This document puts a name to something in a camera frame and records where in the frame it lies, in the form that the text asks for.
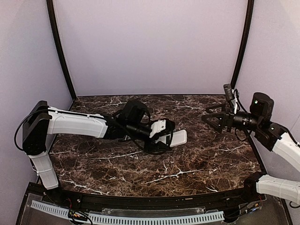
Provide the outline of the white remote control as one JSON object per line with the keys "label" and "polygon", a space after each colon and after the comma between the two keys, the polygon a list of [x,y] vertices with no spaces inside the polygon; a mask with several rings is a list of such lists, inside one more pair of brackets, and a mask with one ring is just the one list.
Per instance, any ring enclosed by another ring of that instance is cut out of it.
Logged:
{"label": "white remote control", "polygon": [[188,141],[188,135],[185,129],[173,132],[172,138],[171,136],[172,136],[171,134],[167,134],[162,137],[159,137],[155,141],[155,143],[162,142],[164,144],[167,144],[167,141],[171,141],[170,147],[172,148],[172,147],[186,144]]}

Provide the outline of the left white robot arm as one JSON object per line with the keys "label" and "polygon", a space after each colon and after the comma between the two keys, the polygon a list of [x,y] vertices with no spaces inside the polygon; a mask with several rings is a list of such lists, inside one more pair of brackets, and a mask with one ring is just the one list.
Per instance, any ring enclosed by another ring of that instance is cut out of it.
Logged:
{"label": "left white robot arm", "polygon": [[39,101],[17,127],[22,131],[22,146],[32,161],[37,175],[47,190],[59,187],[47,148],[46,137],[55,134],[85,135],[105,140],[143,141],[138,148],[148,154],[159,155],[170,150],[175,122],[169,119],[142,122],[150,118],[147,106],[137,100],[128,101],[124,108],[109,114],[86,114],[50,107],[47,101]]}

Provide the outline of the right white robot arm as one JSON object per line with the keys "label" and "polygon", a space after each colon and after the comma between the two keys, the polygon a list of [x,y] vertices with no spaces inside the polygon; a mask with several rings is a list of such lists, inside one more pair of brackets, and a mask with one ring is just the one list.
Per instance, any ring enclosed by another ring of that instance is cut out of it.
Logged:
{"label": "right white robot arm", "polygon": [[[300,169],[300,143],[295,140],[290,130],[283,125],[272,122],[274,101],[268,95],[253,94],[250,111],[247,112],[240,103],[238,90],[227,88],[225,104],[206,108],[202,121],[219,133],[226,129],[238,129],[253,132],[257,141],[270,152],[279,155],[296,170]],[[267,194],[300,203],[300,183],[298,181],[275,178],[266,172],[255,172],[244,180],[244,192],[241,198],[249,201],[259,194]]]}

